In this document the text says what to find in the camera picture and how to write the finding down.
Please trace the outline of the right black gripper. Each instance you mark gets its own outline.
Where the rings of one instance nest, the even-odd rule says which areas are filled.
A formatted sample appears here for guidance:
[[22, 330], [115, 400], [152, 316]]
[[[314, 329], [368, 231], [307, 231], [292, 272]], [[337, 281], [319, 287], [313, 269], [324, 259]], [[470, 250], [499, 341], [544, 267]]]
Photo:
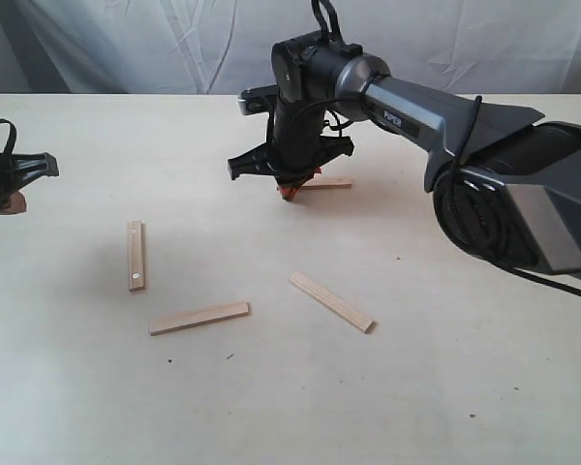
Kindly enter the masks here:
[[354, 151], [352, 140], [341, 130], [334, 137], [322, 133], [330, 107], [325, 102], [287, 103], [278, 96], [275, 109], [268, 113], [265, 142], [228, 159], [230, 178], [271, 176], [282, 199], [292, 201], [299, 186], [322, 174], [322, 166]]

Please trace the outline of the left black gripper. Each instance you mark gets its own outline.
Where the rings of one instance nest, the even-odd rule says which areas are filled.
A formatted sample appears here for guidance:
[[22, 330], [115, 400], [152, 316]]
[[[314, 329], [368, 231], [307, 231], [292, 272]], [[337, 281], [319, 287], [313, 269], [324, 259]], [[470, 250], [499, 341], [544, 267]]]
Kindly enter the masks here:
[[20, 214], [27, 211], [27, 201], [21, 189], [47, 177], [57, 177], [56, 159], [49, 153], [0, 153], [0, 214]]

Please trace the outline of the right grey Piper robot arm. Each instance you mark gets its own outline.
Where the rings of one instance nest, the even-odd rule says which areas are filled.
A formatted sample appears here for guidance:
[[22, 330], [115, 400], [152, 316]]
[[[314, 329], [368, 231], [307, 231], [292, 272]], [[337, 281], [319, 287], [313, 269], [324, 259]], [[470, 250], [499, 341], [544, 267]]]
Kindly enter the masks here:
[[232, 177], [268, 175], [287, 196], [353, 151], [323, 134], [333, 110], [424, 150], [424, 189], [461, 250], [501, 266], [581, 280], [581, 125], [528, 107], [477, 103], [391, 75], [386, 63], [316, 31], [272, 49], [276, 81], [244, 91], [268, 114], [266, 140], [228, 162]]

